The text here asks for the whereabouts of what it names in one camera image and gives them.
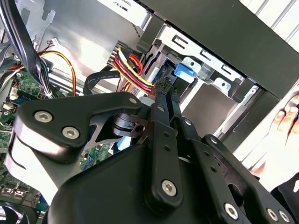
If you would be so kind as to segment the person's hand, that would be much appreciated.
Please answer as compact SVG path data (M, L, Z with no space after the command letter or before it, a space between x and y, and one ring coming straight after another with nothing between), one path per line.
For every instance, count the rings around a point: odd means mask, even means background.
M272 191L299 172L299 96L293 96L270 126L264 164L255 173L267 191Z

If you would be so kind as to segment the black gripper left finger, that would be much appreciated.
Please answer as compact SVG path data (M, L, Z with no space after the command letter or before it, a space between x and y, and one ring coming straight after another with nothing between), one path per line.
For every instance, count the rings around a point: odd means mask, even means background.
M153 211L175 211L182 205L183 191L177 131L167 105L170 89L156 84L151 105L129 92L26 102L17 109L7 168L39 190L51 206L59 188L83 172L79 158L84 149L126 135L118 121L122 116L136 123L131 131L136 143L128 149L146 148L146 204Z

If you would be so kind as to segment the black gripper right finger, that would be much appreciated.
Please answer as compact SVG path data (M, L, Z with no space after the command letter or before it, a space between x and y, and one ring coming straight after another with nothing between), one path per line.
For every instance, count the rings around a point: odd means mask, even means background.
M200 137L179 108L176 87L167 94L178 131L184 199L173 224L293 224L290 210L259 183L213 135Z

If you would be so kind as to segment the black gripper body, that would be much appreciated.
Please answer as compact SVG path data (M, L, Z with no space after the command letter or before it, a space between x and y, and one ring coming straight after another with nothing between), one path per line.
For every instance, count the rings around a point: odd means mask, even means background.
M120 152L75 175L56 193L50 224L221 224L197 169L180 161L183 203L160 215L145 202L147 152L144 146Z

